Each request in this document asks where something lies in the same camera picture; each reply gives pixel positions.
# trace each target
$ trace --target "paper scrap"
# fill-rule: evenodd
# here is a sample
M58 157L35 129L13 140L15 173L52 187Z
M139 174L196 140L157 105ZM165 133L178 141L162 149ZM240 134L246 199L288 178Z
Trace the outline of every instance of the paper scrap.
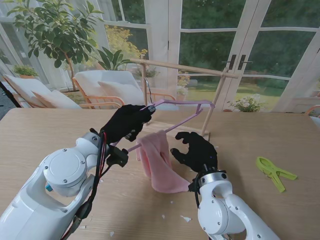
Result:
M182 215L180 215L180 217L182 217L187 223L192 220L192 218L190 218L190 217L186 217L186 216L182 216Z

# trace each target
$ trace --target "pink towel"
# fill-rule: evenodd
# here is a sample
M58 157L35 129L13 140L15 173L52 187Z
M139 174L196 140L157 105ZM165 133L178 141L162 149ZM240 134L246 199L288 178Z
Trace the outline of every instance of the pink towel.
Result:
M139 138L136 143L141 144L136 150L137 158L142 161L144 172L151 179L154 190L165 194L188 191L190 183L172 170L165 131Z

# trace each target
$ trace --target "green clothespin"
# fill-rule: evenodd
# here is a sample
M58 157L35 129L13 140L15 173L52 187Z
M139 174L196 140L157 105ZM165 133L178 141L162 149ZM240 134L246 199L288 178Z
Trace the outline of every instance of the green clothespin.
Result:
M267 177L271 178L280 193L284 192L286 188L282 184L279 176L290 180L295 180L298 177L291 172L276 167L269 159L262 156L258 156L255 163L258 169L260 169Z

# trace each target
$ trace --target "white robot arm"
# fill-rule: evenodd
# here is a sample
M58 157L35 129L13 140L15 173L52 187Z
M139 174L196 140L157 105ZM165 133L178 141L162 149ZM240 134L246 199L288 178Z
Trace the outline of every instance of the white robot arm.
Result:
M212 240L226 240L225 234L246 229L246 240L279 240L280 238L237 195L224 172L213 172L199 179L202 197L198 220Z
M88 197L96 166L99 136L86 133L73 148L45 157L0 218L0 240L60 240ZM64 205L46 193L46 182L64 197L76 196Z

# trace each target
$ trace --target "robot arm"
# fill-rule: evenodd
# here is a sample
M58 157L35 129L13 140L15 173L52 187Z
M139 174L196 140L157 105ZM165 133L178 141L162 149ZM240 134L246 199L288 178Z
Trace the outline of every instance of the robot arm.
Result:
M247 240L279 240L280 238L237 195L224 172L212 172L199 179L202 197L198 220L213 240L224 234L237 234L246 229Z
M177 140L189 144L187 154L171 149L172 155L198 173L189 190L195 192L198 220L213 240L224 240L224 234L241 233L247 240L279 240L277 235L237 195L225 171L218 171L218 155L214 146L195 132L179 132ZM199 203L198 191L202 200Z
M45 157L0 218L0 240L59 240L88 197L94 176L100 138L88 132L73 148L59 149ZM49 196L45 184L64 197L64 205Z
M97 132L89 132L76 140L75 147L45 157L0 217L0 240L66 240L91 210L105 158L111 154L106 160L108 168L113 164L123 167L128 161L125 152L107 144L123 137L135 140L155 110L154 106L122 106L101 128L101 139ZM87 175L101 162L97 176ZM59 195L75 199L62 204L47 194L46 183ZM92 190L94 194L86 201Z

